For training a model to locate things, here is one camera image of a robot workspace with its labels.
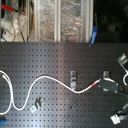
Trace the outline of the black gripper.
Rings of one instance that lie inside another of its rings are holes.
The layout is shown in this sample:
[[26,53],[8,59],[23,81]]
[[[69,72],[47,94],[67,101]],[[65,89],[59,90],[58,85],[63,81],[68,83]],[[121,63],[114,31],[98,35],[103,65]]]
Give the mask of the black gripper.
[[107,80],[102,79],[99,82],[99,85],[101,88],[107,89],[107,90],[112,91],[112,92],[118,91],[118,85],[115,82],[111,82],[111,81],[107,81]]

